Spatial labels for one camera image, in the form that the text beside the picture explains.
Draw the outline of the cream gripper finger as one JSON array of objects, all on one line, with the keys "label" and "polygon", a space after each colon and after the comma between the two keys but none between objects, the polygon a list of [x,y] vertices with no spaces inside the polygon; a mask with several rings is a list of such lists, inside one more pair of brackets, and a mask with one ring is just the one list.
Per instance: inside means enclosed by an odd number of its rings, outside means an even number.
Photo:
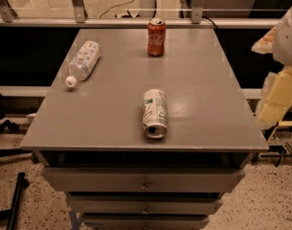
[{"label": "cream gripper finger", "polygon": [[278,74],[266,77],[256,108],[255,125],[269,129],[280,121],[292,107],[292,66],[284,66]]},{"label": "cream gripper finger", "polygon": [[275,33],[276,27],[273,27],[260,40],[254,43],[254,45],[252,46],[252,51],[262,55],[272,54]]}]

